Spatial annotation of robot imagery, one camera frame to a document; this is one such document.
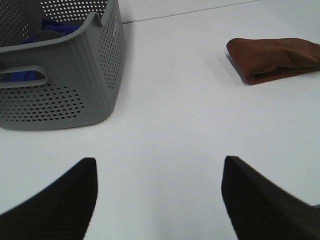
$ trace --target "blue cloth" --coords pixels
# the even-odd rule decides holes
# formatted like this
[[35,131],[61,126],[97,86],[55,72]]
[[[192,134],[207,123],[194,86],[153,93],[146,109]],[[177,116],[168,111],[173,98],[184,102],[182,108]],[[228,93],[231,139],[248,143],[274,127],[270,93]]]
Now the blue cloth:
[[[63,25],[53,20],[42,19],[42,30],[52,30],[63,36],[73,33],[78,30],[79,26],[74,25]],[[37,36],[29,37],[23,40],[20,44],[30,44],[37,39]],[[32,81],[37,80],[36,71],[19,71],[11,73],[11,78],[9,82],[22,82],[22,81]]]

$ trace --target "folded brown cloth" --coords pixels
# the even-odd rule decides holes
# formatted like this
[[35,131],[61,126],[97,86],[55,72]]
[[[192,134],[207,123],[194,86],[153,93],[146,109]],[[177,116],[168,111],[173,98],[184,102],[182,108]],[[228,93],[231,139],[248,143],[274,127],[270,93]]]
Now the folded brown cloth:
[[226,48],[250,85],[320,70],[320,44],[300,38],[234,38]]

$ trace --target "white surface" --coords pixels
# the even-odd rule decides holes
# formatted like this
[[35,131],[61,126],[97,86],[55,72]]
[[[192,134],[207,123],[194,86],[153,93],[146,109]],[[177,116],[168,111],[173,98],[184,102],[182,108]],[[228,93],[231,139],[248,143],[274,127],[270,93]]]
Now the white surface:
[[119,0],[123,22],[220,8],[260,0]]
[[320,72],[244,85],[235,37],[320,43],[318,0],[263,0],[124,25],[126,65],[113,114],[51,131],[0,129],[0,212],[83,157],[98,164],[87,240],[236,240],[221,197],[236,155],[320,203]]

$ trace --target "gray plastic basket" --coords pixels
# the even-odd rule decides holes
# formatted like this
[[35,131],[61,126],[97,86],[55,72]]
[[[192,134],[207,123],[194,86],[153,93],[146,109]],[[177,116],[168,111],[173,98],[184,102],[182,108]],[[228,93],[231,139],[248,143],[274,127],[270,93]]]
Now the gray plastic basket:
[[[42,29],[42,18],[81,27],[57,39],[19,45]],[[115,107],[123,67],[118,0],[0,0],[0,127],[44,130],[98,123]],[[2,79],[27,70],[44,79]]]

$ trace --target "laundry basket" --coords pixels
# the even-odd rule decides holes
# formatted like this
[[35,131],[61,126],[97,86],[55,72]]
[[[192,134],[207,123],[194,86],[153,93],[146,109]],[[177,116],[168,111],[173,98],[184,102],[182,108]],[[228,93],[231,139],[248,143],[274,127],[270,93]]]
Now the laundry basket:
[[[60,38],[19,44],[42,29],[43,18],[81,27]],[[118,0],[0,0],[0,127],[98,123],[115,107],[123,67]],[[6,81],[22,71],[43,77]]]

